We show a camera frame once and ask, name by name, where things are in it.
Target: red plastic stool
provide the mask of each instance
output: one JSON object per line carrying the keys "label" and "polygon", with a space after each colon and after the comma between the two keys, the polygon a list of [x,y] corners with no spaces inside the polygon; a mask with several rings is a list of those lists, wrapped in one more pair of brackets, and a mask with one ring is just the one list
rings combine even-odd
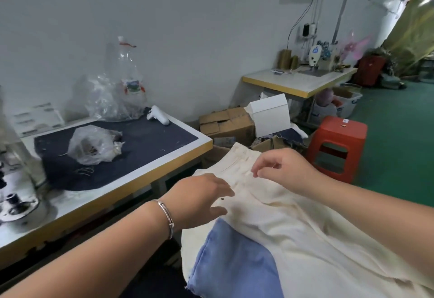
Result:
{"label": "red plastic stool", "polygon": [[[327,116],[312,138],[306,159],[323,174],[345,183],[351,183],[359,166],[367,131],[368,126],[364,123]],[[347,152],[323,146],[323,143],[345,147]],[[314,164],[319,151],[346,159],[343,173],[337,174]]]}

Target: yellow table edge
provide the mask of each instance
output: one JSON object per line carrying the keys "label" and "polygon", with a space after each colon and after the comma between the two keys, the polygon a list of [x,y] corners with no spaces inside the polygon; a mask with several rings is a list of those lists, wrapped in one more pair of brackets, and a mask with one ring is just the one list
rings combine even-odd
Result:
{"label": "yellow table edge", "polygon": [[155,180],[167,175],[171,171],[176,170],[182,165],[198,158],[202,154],[208,152],[213,148],[213,142],[209,141],[205,144],[196,147],[176,159],[173,159],[166,164],[163,164],[148,173],[122,185],[107,194],[96,198],[89,203],[63,215],[62,217],[53,220],[52,222],[45,224],[44,226],[24,235],[16,241],[0,248],[0,260],[2,263],[8,261],[13,262],[20,256],[24,256],[31,248],[43,244],[46,240],[49,240],[57,235],[60,235],[63,231],[72,228],[74,225],[85,221],[92,215],[108,208],[119,200],[127,197],[128,195],[138,191],[139,189],[149,185]]}
{"label": "yellow table edge", "polygon": [[279,84],[269,83],[269,82],[261,81],[261,80],[258,80],[258,79],[252,79],[252,78],[250,78],[248,76],[243,76],[242,77],[242,81],[246,82],[246,83],[257,85],[259,87],[273,89],[273,90],[276,90],[278,92],[284,92],[286,94],[290,94],[290,95],[293,95],[293,96],[298,96],[298,97],[301,97],[301,98],[309,98],[309,97],[312,97],[316,93],[318,93],[318,92],[320,92],[320,91],[322,91],[322,90],[324,90],[326,88],[332,87],[336,82],[343,81],[345,77],[347,77],[349,75],[353,75],[356,71],[357,71],[356,68],[352,68],[351,71],[349,71],[348,73],[345,73],[344,75],[337,77],[333,81],[330,81],[330,82],[327,82],[327,83],[323,84],[321,87],[318,87],[317,89],[312,90],[311,92],[305,92],[303,90],[298,90],[298,89],[294,89],[294,88],[290,88],[290,87],[285,87],[285,86],[282,86],[282,85],[279,85]]}

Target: white wall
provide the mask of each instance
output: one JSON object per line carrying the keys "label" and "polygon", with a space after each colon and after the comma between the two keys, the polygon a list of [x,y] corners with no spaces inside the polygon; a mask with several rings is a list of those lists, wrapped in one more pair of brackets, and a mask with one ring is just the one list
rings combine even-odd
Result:
{"label": "white wall", "polygon": [[[320,39],[331,41],[341,2],[325,0]],[[271,67],[306,6],[279,0],[1,0],[6,109],[51,101],[64,110],[75,80],[103,72],[108,43],[124,35],[138,45],[135,59],[150,103],[194,120],[237,102],[240,77]],[[372,34],[375,44],[395,20],[368,0],[348,0],[339,36],[353,28],[358,38]],[[296,30],[290,48],[299,50],[295,37]]]}

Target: silver bangle bracelet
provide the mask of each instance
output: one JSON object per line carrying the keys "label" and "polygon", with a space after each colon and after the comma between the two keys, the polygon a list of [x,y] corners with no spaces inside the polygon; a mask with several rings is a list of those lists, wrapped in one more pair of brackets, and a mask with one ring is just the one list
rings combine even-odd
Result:
{"label": "silver bangle bracelet", "polygon": [[172,217],[170,216],[169,210],[167,209],[166,205],[155,199],[152,201],[156,201],[158,203],[158,205],[160,206],[160,208],[163,209],[164,213],[166,214],[167,220],[169,221],[169,240],[173,237],[173,228],[175,227],[175,224],[173,223]]}

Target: navy blue table mat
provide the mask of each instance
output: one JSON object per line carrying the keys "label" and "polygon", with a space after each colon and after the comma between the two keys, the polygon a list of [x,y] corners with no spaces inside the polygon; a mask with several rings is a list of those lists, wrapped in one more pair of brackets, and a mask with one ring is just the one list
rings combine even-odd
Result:
{"label": "navy blue table mat", "polygon": [[[95,125],[104,129],[122,131],[122,154],[112,162],[101,162],[92,166],[95,170],[90,176],[75,173],[83,167],[68,155],[69,140],[78,127]],[[35,137],[35,151],[41,157],[47,180],[53,189],[83,191],[100,188],[126,174],[148,164],[159,157],[177,150],[198,137],[171,122],[168,126],[157,120],[138,120],[125,122],[94,121],[81,126],[68,128]]]}

